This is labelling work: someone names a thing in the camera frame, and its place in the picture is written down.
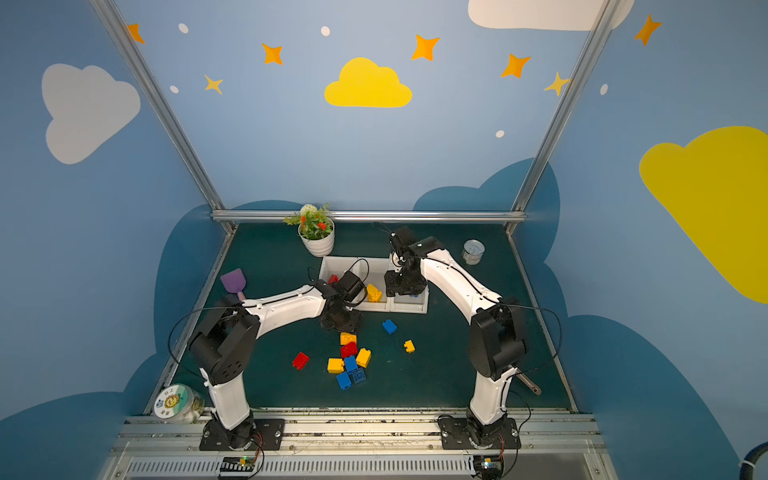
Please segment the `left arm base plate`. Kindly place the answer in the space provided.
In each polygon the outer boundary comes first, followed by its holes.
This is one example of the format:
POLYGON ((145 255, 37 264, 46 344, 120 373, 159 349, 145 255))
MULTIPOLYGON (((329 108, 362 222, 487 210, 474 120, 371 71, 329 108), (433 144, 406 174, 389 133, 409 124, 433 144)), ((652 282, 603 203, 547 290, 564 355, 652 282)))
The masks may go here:
POLYGON ((233 430, 226 429, 213 418, 203 429, 200 451, 277 451, 285 430, 284 419, 247 418, 233 430))

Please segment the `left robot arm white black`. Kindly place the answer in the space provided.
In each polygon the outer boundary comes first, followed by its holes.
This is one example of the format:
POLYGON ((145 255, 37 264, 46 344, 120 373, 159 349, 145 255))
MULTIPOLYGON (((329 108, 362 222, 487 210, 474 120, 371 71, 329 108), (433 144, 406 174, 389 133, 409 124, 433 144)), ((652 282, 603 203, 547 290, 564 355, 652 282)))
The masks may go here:
POLYGON ((318 279, 283 294, 242 299, 223 297, 209 309, 188 339, 214 406, 214 419, 227 432, 251 418, 242 379, 257 340, 291 323, 317 318, 323 328, 355 333, 361 323, 357 306, 365 284, 347 271, 339 280, 318 279))

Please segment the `yellow lego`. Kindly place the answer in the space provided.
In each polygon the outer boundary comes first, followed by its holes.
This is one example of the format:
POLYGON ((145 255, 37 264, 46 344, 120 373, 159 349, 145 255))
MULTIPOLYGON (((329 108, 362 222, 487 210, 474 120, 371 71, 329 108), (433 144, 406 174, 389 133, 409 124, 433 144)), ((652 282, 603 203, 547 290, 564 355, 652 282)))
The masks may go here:
POLYGON ((380 303, 384 296, 383 292, 373 284, 367 285, 366 292, 367 292, 366 301, 370 303, 380 303))

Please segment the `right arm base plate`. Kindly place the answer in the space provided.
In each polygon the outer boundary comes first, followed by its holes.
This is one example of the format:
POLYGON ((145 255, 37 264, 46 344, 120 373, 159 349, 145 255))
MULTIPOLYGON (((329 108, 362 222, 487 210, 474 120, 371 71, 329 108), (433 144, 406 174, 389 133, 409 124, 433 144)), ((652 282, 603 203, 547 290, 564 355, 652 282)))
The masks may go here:
POLYGON ((444 450, 501 450, 521 446, 517 424, 514 419, 506 416, 485 425, 474 417, 441 415, 436 424, 444 450))

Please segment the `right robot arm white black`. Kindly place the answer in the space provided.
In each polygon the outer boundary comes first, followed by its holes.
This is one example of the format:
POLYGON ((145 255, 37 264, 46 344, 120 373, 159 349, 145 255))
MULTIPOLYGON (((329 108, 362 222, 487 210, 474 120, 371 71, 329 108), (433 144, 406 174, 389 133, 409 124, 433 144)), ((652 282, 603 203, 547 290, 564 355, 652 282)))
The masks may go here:
POLYGON ((506 399, 518 364, 528 353, 523 306, 474 279, 434 237, 418 240, 407 227, 389 234, 393 268, 384 274, 389 297, 422 293, 437 287, 469 325, 468 357, 476 371, 469 417, 476 425, 498 424, 506 416, 506 399))

